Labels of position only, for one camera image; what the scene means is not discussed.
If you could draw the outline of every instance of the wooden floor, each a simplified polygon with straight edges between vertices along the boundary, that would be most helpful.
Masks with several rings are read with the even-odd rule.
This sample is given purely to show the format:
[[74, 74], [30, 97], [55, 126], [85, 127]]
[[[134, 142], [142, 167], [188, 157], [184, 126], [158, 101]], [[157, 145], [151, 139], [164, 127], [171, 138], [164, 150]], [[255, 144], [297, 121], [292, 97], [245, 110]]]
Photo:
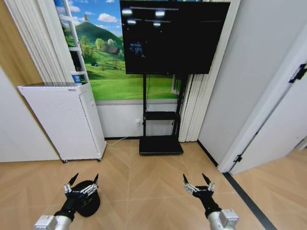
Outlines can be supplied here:
[[307, 229], [307, 149], [233, 177], [277, 229]]
[[65, 201], [63, 184], [94, 179], [99, 173], [99, 210], [75, 215], [72, 230], [206, 230], [201, 202], [183, 188], [184, 173], [201, 185], [201, 173], [216, 184], [215, 201], [240, 217], [237, 229], [263, 229], [228, 181], [197, 143], [184, 143], [179, 156], [140, 156], [138, 140], [108, 146], [101, 162], [38, 161], [0, 163], [1, 229], [30, 230], [43, 214], [53, 215]]

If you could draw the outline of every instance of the white curtain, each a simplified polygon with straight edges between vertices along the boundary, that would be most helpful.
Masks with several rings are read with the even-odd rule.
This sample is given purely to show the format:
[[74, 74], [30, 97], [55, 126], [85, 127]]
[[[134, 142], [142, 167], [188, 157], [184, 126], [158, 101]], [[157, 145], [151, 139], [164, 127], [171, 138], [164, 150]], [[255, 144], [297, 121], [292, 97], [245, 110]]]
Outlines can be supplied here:
[[208, 79], [208, 74], [195, 74], [188, 78], [181, 111], [180, 142], [198, 139], [210, 98], [208, 94], [211, 94], [206, 90]]
[[5, 0], [43, 82], [73, 82], [72, 58], [53, 0]]

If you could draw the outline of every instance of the white door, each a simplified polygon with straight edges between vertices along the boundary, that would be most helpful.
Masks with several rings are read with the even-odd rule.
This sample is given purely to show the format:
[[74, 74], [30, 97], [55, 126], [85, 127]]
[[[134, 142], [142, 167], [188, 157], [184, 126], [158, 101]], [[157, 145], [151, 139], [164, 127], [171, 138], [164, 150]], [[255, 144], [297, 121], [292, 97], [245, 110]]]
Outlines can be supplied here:
[[230, 171], [240, 173], [284, 157], [307, 133], [307, 74], [296, 80]]

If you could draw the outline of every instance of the black tv screen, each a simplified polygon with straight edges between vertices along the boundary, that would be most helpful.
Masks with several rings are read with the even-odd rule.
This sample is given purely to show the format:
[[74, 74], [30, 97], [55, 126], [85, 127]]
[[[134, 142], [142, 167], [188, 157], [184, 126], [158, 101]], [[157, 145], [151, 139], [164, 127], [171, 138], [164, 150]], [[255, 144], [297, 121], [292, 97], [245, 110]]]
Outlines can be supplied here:
[[229, 2], [121, 0], [126, 73], [209, 73]]

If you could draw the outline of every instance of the tv stand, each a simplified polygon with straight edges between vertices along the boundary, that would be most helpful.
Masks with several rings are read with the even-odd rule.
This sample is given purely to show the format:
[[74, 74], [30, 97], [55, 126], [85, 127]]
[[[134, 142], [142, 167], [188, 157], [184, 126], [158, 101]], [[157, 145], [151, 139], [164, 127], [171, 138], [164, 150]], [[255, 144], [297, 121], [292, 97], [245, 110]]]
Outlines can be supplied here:
[[[146, 111], [146, 74], [143, 74], [143, 136], [140, 138], [141, 155], [182, 154], [183, 150], [178, 141], [180, 130], [180, 109], [183, 93], [187, 84], [187, 75], [181, 75], [181, 85], [175, 112]], [[173, 120], [173, 132], [169, 136], [147, 136], [147, 120]]]

